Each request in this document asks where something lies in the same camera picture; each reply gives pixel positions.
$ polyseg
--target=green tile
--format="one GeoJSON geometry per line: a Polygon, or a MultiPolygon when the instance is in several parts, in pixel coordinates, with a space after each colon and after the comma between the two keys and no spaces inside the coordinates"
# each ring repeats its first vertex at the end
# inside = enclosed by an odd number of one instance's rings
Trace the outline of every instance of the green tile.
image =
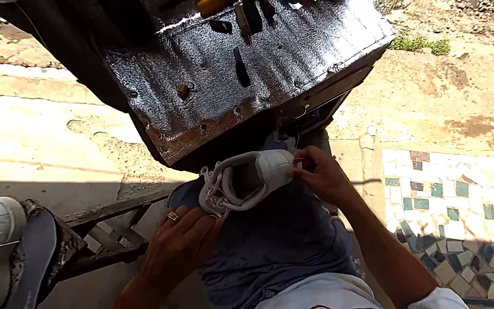
{"type": "Polygon", "coordinates": [[[451,218],[451,220],[458,221],[459,219],[458,209],[456,208],[448,208],[447,215],[449,216],[449,218],[451,218]]]}
{"type": "Polygon", "coordinates": [[[494,220],[493,204],[484,204],[485,219],[494,220]]]}
{"type": "Polygon", "coordinates": [[[398,178],[385,178],[385,183],[387,186],[399,186],[400,185],[400,179],[398,178]]]}
{"type": "Polygon", "coordinates": [[[457,181],[456,191],[457,196],[468,197],[468,183],[457,181]]]}
{"type": "Polygon", "coordinates": [[[443,185],[442,184],[432,184],[432,196],[443,197],[443,185]]]}
{"type": "Polygon", "coordinates": [[[440,237],[445,238],[445,227],[440,225],[437,228],[440,230],[440,237]]]}
{"type": "Polygon", "coordinates": [[[415,209],[430,209],[427,199],[415,199],[415,209]]]}
{"type": "Polygon", "coordinates": [[[410,197],[403,198],[403,209],[405,210],[413,210],[413,199],[410,197]]]}

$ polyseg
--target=finger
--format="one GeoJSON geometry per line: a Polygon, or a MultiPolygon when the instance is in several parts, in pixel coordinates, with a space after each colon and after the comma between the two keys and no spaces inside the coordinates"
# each ring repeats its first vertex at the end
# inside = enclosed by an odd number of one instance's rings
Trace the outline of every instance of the finger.
{"type": "Polygon", "coordinates": [[[218,248],[218,242],[220,241],[220,228],[223,222],[223,220],[222,222],[219,222],[221,219],[222,218],[216,220],[211,230],[209,230],[207,235],[205,235],[202,239],[198,254],[196,255],[198,257],[198,265],[207,262],[207,260],[211,258],[215,250],[218,248]]]}
{"type": "Polygon", "coordinates": [[[201,242],[201,240],[215,225],[216,218],[210,215],[204,215],[196,221],[194,226],[184,233],[184,238],[188,243],[201,242]]]}
{"type": "Polygon", "coordinates": [[[201,208],[194,208],[192,209],[189,213],[187,213],[184,218],[180,219],[180,221],[176,224],[175,226],[175,231],[179,233],[186,233],[187,230],[189,230],[196,221],[199,220],[199,218],[203,217],[204,215],[207,215],[206,212],[203,211],[201,208]]]}

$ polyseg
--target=ring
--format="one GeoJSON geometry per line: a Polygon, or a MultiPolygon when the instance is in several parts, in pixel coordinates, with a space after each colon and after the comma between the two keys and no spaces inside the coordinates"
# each ring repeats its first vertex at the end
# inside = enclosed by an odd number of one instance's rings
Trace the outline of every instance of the ring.
{"type": "Polygon", "coordinates": [[[174,211],[170,212],[167,214],[167,217],[173,221],[178,220],[178,214],[175,213],[174,211]]]}

